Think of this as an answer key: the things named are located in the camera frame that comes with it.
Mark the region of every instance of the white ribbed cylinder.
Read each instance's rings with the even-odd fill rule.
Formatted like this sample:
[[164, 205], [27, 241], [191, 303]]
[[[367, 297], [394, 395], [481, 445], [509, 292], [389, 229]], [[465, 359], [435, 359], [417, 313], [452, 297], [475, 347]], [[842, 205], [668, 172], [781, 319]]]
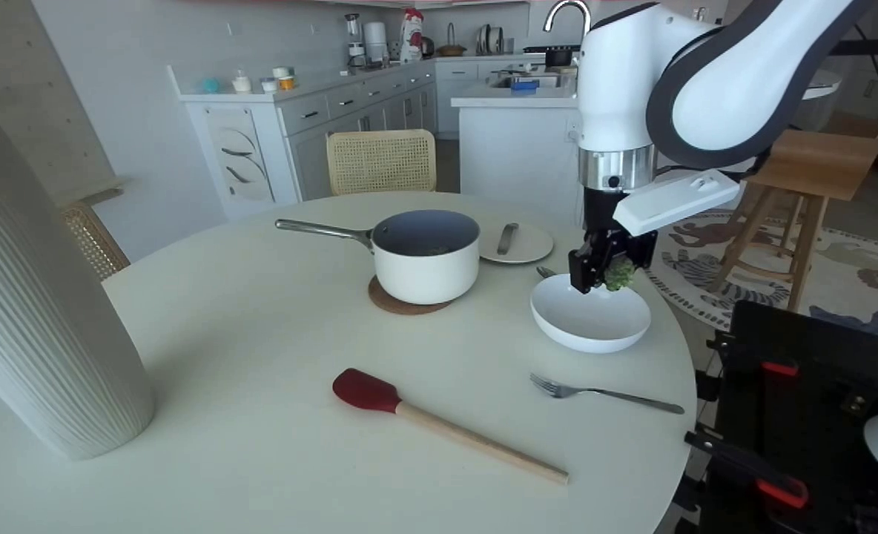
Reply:
[[134, 340], [2, 131], [0, 396], [65, 456], [108, 454], [153, 414]]

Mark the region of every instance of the wooden handle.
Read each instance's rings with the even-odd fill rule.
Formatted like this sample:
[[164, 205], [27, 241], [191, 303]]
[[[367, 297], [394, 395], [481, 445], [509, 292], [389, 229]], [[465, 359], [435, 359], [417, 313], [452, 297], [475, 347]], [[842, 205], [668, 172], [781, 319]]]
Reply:
[[484, 450], [490, 456], [499, 456], [499, 459], [505, 459], [505, 463], [509, 463], [517, 469], [524, 469], [532, 473], [539, 473], [545, 481], [570, 482], [570, 473], [566, 470], [560, 470], [555, 464], [545, 464], [545, 463], [539, 463], [539, 459], [535, 459], [529, 454], [520, 454], [514, 448], [505, 448], [505, 445], [499, 445], [499, 441], [492, 441], [487, 436], [478, 436], [478, 432], [472, 432], [465, 427], [458, 427], [452, 421], [441, 421], [441, 419], [435, 419], [435, 414], [431, 414], [431, 411], [425, 411], [425, 408], [417, 408], [413, 404], [398, 404], [394, 414], [401, 414], [401, 419], [406, 419], [406, 421], [413, 421], [413, 424], [417, 424], [425, 430], [435, 430], [435, 432], [441, 432], [441, 436], [447, 436], [447, 438], [453, 438], [453, 441], [460, 441], [465, 448], [475, 448], [475, 450]]

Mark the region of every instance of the stool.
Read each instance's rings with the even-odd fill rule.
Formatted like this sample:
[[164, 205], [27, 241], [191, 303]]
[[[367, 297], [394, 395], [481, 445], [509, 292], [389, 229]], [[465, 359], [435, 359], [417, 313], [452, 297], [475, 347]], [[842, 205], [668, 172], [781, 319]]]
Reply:
[[[730, 218], [739, 229], [722, 258], [717, 286], [730, 272], [747, 270], [759, 278], [776, 278], [790, 284], [790, 310], [797, 309], [809, 255], [825, 223], [828, 202], [852, 202], [878, 157], [878, 135], [848, 135], [825, 131], [785, 131], [775, 144], [762, 168], [747, 178], [747, 189]], [[796, 205], [785, 217], [785, 229], [770, 246], [776, 255], [790, 255], [785, 270], [766, 270], [742, 260], [753, 238], [770, 223], [770, 206], [791, 195]]]

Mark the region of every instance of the spatula head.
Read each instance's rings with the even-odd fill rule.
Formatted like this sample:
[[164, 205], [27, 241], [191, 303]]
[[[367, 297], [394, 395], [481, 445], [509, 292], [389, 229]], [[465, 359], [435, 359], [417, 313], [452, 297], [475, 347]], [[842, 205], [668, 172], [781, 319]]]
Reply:
[[333, 380], [333, 392], [358, 408], [394, 411], [401, 404], [401, 392], [392, 383], [383, 383], [364, 371], [348, 368]]

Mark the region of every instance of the pan handle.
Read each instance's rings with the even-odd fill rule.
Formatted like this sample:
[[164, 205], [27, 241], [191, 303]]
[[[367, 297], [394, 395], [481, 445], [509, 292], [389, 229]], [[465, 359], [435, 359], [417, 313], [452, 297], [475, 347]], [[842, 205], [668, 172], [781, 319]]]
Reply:
[[374, 249], [374, 230], [358, 230], [358, 229], [340, 229], [340, 226], [321, 226], [321, 223], [305, 223], [305, 218], [277, 218], [272, 223], [283, 230], [305, 230], [305, 233], [327, 233], [327, 238], [340, 238], [340, 241], [358, 241], [363, 246]]

